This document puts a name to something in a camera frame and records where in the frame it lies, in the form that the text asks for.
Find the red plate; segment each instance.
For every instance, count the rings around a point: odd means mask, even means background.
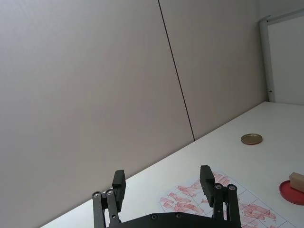
[[[288,180],[280,184],[280,193],[285,200],[297,205],[304,205],[304,193],[290,187]]]

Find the grid pattern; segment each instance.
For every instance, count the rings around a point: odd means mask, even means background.
[[[216,182],[224,186],[228,184],[237,186],[242,228],[296,228],[224,172],[217,171],[213,174]],[[213,213],[199,180],[171,189],[161,197],[159,204],[161,212],[180,211],[206,217],[211,217]]]

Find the screw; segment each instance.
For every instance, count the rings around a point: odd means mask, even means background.
[[[229,186],[229,189],[230,189],[230,190],[235,190],[236,187],[235,187],[234,185],[230,185],[230,186]]]
[[[112,195],[113,194],[113,190],[109,190],[106,192],[107,195]]]
[[[152,220],[156,220],[156,219],[157,219],[157,215],[152,214],[152,215],[151,215],[151,219],[152,219]]]

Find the white table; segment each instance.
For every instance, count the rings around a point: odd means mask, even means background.
[[[240,137],[246,133],[258,133],[264,140],[244,145]],[[304,206],[284,200],[278,188],[293,171],[304,173],[303,142],[304,106],[264,102],[129,178],[120,219],[159,212],[160,196],[189,178],[199,178],[200,165],[206,164],[225,171],[285,219],[304,224]],[[93,227],[92,200],[43,226]]]

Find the gray wall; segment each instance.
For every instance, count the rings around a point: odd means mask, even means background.
[[[161,0],[198,139],[265,100],[255,0]]]
[[[0,24],[0,227],[193,141],[157,1],[6,0]]]
[[[304,7],[304,0],[258,0],[260,17]]]
[[[255,2],[161,5],[196,138],[264,100]],[[3,0],[0,24],[1,227],[193,141],[156,0]]]

